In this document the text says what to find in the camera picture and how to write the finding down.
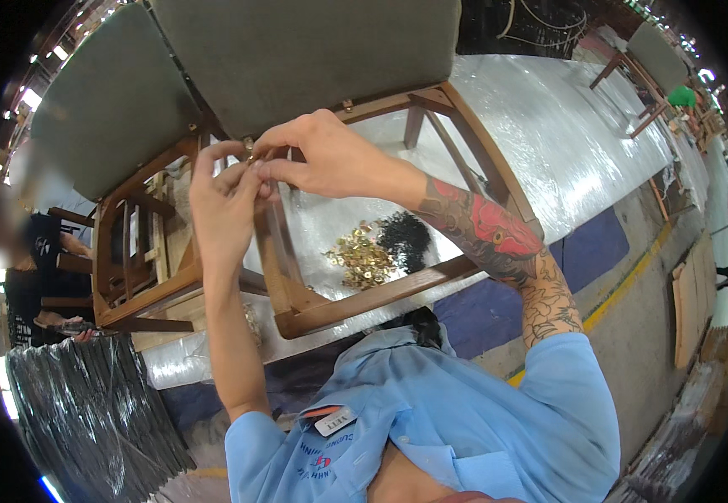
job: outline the black t-shirt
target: black t-shirt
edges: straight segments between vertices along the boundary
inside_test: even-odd
[[[42,297],[87,297],[91,293],[89,275],[57,269],[57,256],[62,253],[60,226],[56,216],[31,215],[23,238],[37,268],[8,269],[3,284],[10,311],[31,326],[32,345],[38,340],[51,343],[34,325],[42,310]]]

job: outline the name badge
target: name badge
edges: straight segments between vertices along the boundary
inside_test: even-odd
[[[316,426],[316,430],[321,436],[329,437],[355,420],[356,415],[352,413],[349,407],[341,407],[336,412],[319,419],[314,423],[314,426]]]

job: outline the gray fabric cushion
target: gray fabric cushion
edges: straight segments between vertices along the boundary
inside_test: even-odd
[[[656,26],[642,23],[626,47],[666,96],[688,77],[682,59]]]
[[[31,137],[93,200],[187,135],[199,116],[157,25],[133,3],[70,56],[31,120]]]
[[[152,0],[185,71],[232,137],[344,99],[446,80],[458,0]]]

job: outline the light blue shirt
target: light blue shirt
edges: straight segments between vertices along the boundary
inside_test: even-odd
[[[439,484],[492,498],[601,501],[618,477],[612,397],[588,338],[566,333],[526,355],[515,389],[467,360],[419,347],[408,327],[342,353],[286,436],[248,412],[228,429],[233,503],[366,501],[390,439]],[[347,406],[355,421],[325,438],[307,411]]]

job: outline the wooden chair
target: wooden chair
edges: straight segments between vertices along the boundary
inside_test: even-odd
[[[596,88],[621,63],[640,79],[655,100],[637,116],[638,119],[646,119],[630,135],[634,138],[666,110],[668,95],[685,81],[688,69],[660,30],[648,23],[642,23],[632,35],[626,53],[617,52],[612,56],[590,84],[590,89]]]
[[[447,115],[486,174],[497,202],[542,237],[500,150],[447,82],[459,23],[457,0],[311,0],[277,6],[209,0],[197,7],[152,0],[152,7],[185,72],[228,135],[257,137],[270,126],[323,107],[336,110],[348,124],[408,109],[407,147],[416,145],[427,118],[468,187],[483,194],[435,114]],[[233,44],[233,39],[245,44]],[[303,158],[297,149],[278,155]],[[256,215],[255,232],[275,320],[287,339],[478,271],[466,257],[457,257],[333,302],[304,286],[281,203]]]
[[[141,235],[149,230],[148,215],[160,226],[176,215],[159,190],[148,193],[148,180],[156,176],[159,182],[160,172],[180,156],[193,160],[215,129],[169,53],[140,3],[118,6],[70,56],[32,119],[31,137],[47,161],[72,179],[81,195],[97,201],[93,218],[54,211],[93,228],[95,259],[89,266],[93,309],[101,327],[192,331],[188,321],[137,315],[200,285],[196,242],[191,240],[169,277],[150,264],[162,260],[164,250],[147,262],[147,252],[157,247],[146,249],[144,239],[137,239],[136,253],[130,256],[132,213],[137,212]],[[116,229],[120,236],[114,236]],[[115,237],[120,254],[112,250]],[[114,261],[115,255],[120,260]]]

